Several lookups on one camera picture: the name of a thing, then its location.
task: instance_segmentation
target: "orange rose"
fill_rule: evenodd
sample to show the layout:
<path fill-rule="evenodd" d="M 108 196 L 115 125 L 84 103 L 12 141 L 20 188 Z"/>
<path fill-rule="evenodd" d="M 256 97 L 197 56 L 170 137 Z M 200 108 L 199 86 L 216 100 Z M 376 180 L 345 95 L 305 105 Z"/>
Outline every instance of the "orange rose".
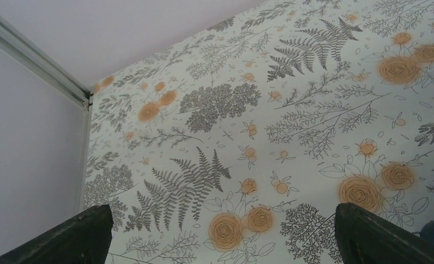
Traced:
<path fill-rule="evenodd" d="M 159 113 L 159 105 L 156 102 L 145 104 L 139 111 L 138 117 L 142 122 L 149 122 L 154 119 Z"/>
<path fill-rule="evenodd" d="M 243 194 L 250 194 L 256 191 L 256 181 L 253 179 L 245 179 L 241 185 L 241 191 Z"/>
<path fill-rule="evenodd" d="M 434 62 L 434 45 L 423 45 L 414 51 L 413 57 L 419 62 Z"/>
<path fill-rule="evenodd" d="M 406 44 L 411 40 L 411 35 L 409 35 L 406 32 L 403 33 L 398 33 L 395 37 L 393 37 L 392 39 L 395 40 L 396 44 Z"/>
<path fill-rule="evenodd" d="M 102 85 L 103 85 L 103 87 L 106 87 L 106 86 L 112 84 L 113 81 L 114 81 L 114 76 L 108 76 L 103 80 Z"/>
<path fill-rule="evenodd" d="M 243 225 L 253 232 L 265 232 L 273 223 L 272 212 L 264 207 L 253 208 L 243 217 Z"/>
<path fill-rule="evenodd" d="M 155 85 L 155 91 L 160 92 L 165 88 L 165 83 L 163 81 L 159 82 L 157 85 Z"/>
<path fill-rule="evenodd" d="M 160 97 L 160 105 L 167 106 L 173 103 L 177 96 L 178 93 L 176 91 L 166 92 L 164 95 L 162 95 L 162 97 Z"/>
<path fill-rule="evenodd" d="M 340 202 L 353 202 L 376 213 L 382 208 L 383 197 L 380 188 L 370 178 L 355 175 L 346 179 L 338 190 Z"/>
<path fill-rule="evenodd" d="M 243 239 L 243 225 L 238 216 L 232 213 L 218 214 L 210 223 L 208 235 L 216 249 L 228 251 Z"/>
<path fill-rule="evenodd" d="M 393 190 L 404 190 L 414 183 L 414 175 L 406 166 L 390 164 L 382 169 L 385 186 Z"/>
<path fill-rule="evenodd" d="M 380 75 L 394 84 L 406 84 L 419 76 L 419 68 L 410 59 L 395 57 L 382 62 Z"/>

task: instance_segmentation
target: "small leaf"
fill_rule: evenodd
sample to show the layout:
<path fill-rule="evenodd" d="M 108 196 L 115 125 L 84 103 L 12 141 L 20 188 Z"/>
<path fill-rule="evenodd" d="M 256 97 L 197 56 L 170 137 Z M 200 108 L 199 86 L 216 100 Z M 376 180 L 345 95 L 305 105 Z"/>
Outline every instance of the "small leaf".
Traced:
<path fill-rule="evenodd" d="M 217 261 L 225 261 L 231 259 L 231 254 L 233 253 L 233 250 L 225 252 L 220 258 L 218 258 Z"/>
<path fill-rule="evenodd" d="M 268 254 L 270 254 L 270 252 L 273 251 L 273 249 L 275 248 L 275 243 L 268 243 L 267 245 L 263 246 L 260 250 L 259 250 L 259 256 L 263 257 L 263 256 L 267 256 Z"/>
<path fill-rule="evenodd" d="M 202 205 L 212 212 L 218 212 L 221 210 L 221 206 L 218 206 L 214 203 L 214 200 L 207 200 L 202 203 Z"/>
<path fill-rule="evenodd" d="M 399 202 L 401 199 L 403 199 L 405 197 L 405 191 L 404 190 L 400 190 L 398 192 L 397 197 L 395 198 L 397 202 Z"/>
<path fill-rule="evenodd" d="M 413 226 L 414 225 L 414 219 L 410 216 L 404 215 L 402 217 L 402 221 L 404 224 L 406 224 L 407 226 Z"/>
<path fill-rule="evenodd" d="M 347 177 L 353 177 L 355 175 L 361 175 L 361 170 L 353 164 L 345 164 L 345 175 Z"/>
<path fill-rule="evenodd" d="M 210 250 L 215 250 L 215 247 L 213 246 L 212 240 L 210 238 L 204 241 L 204 246 L 206 246 Z"/>
<path fill-rule="evenodd" d="M 239 202 L 239 204 L 236 205 L 234 213 L 239 218 L 243 218 L 246 215 L 246 201 L 243 200 L 243 201 Z"/>
<path fill-rule="evenodd" d="M 344 172 L 339 172 L 334 166 L 323 168 L 319 172 L 325 177 L 334 178 L 334 179 L 339 179 L 345 176 Z"/>
<path fill-rule="evenodd" d="M 362 168 L 362 174 L 373 180 L 377 178 L 376 168 L 374 168 L 374 164 L 371 161 L 367 161 L 366 164 L 364 164 L 364 168 Z"/>
<path fill-rule="evenodd" d="M 233 204 L 228 200 L 223 200 L 222 204 L 222 213 L 232 213 L 233 212 Z"/>
<path fill-rule="evenodd" d="M 423 197 L 417 200 L 413 204 L 413 207 L 411 208 L 411 213 L 415 213 L 415 214 L 422 213 L 424 212 L 424 210 L 426 210 L 428 205 L 429 205 L 429 198 Z"/>

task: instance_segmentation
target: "ceiling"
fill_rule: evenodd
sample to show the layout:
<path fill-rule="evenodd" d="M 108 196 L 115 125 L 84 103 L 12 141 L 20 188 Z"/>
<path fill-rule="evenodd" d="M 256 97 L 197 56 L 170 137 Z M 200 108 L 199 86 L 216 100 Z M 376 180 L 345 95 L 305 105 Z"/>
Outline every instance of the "ceiling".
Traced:
<path fill-rule="evenodd" d="M 0 16 L 69 74 L 95 82 L 264 0 L 0 0 Z"/>

